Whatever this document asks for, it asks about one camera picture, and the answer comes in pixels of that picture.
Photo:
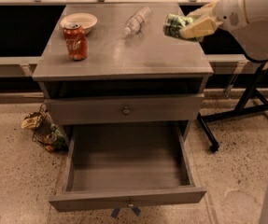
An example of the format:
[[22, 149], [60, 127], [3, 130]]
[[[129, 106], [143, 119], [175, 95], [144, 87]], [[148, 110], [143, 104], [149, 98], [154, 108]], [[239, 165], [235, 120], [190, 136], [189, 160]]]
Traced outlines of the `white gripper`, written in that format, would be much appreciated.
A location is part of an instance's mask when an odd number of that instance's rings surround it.
[[184, 39], [212, 35], [218, 28], [233, 34], [248, 25], [245, 3], [245, 0], [219, 0], [205, 4], [189, 13], [197, 19], [179, 33]]

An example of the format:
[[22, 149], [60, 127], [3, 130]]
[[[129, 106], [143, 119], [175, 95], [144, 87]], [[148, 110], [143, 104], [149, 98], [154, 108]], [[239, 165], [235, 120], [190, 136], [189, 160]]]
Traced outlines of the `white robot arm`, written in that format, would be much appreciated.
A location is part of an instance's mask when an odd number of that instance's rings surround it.
[[210, 224], [268, 224], [268, 0], [214, 0], [221, 29], [246, 53], [242, 87], [229, 100], [211, 95], [203, 115], [219, 151], [202, 149], [198, 124], [188, 140], [193, 172], [208, 187]]

